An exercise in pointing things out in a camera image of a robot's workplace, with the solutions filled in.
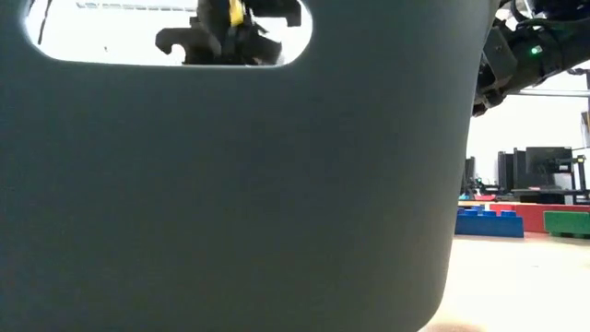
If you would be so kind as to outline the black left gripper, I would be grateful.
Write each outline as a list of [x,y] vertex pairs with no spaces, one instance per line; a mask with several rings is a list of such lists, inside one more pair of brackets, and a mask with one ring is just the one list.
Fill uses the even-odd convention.
[[[260,18],[284,18],[288,27],[301,25],[299,0],[251,0]],[[198,0],[192,28],[166,28],[155,45],[170,54],[173,45],[186,51],[185,65],[276,65],[282,43],[263,36],[243,0]]]

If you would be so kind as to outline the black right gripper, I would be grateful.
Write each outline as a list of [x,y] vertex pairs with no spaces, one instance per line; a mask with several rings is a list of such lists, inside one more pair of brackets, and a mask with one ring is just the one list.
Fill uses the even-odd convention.
[[490,29],[478,69],[473,116],[483,115],[505,99],[502,89],[512,79],[517,67],[517,60],[506,39],[507,34],[507,29]]

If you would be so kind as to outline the blue rectangular brick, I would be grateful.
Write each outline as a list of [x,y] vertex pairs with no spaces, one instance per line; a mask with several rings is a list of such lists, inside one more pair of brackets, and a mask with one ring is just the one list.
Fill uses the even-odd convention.
[[524,219],[513,210],[485,210],[471,207],[457,209],[456,235],[524,238]]

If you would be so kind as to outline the ceiling light strip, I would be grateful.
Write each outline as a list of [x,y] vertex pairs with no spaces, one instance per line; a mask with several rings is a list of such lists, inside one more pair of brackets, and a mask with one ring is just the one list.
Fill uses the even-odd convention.
[[79,9],[103,9],[103,10],[137,10],[137,11],[163,11],[163,12],[188,12],[194,13],[196,5],[164,5],[156,3],[124,3],[104,1],[76,1]]

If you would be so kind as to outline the black computer tower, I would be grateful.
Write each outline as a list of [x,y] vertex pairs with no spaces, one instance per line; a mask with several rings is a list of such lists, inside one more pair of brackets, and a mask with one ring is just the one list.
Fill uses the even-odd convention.
[[525,152],[515,148],[511,153],[499,151],[497,155],[498,185],[503,192],[525,188]]

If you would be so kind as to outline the black equipment rack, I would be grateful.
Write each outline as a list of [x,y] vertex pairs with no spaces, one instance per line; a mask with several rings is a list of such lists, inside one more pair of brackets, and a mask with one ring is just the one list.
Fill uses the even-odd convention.
[[577,169],[578,169],[580,191],[587,194],[588,188],[587,188],[586,178],[585,178],[585,161],[586,161],[585,155],[578,155],[573,159],[573,163],[575,163],[577,165]]

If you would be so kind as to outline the black background desk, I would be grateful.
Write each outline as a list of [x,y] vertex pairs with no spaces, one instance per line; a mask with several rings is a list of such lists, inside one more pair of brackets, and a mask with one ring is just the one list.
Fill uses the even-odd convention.
[[567,205],[569,197],[571,205],[590,205],[590,190],[557,189],[531,187],[514,189],[513,197],[521,203]]

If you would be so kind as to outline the large dark grey bin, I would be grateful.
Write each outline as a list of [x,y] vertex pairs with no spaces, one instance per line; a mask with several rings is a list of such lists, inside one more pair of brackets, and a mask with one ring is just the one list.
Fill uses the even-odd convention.
[[0,332],[418,332],[499,0],[306,0],[280,67],[105,65],[0,1]]

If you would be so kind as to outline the small green square brick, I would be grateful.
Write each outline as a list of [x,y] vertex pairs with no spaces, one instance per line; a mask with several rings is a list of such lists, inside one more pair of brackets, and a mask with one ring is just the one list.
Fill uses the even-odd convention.
[[590,212],[545,211],[544,228],[551,236],[590,239]]

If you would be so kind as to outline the grey wall rail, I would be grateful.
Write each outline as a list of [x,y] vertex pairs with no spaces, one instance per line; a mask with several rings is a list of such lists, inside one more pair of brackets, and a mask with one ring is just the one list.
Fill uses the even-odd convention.
[[522,89],[517,92],[509,92],[509,95],[590,98],[590,90]]

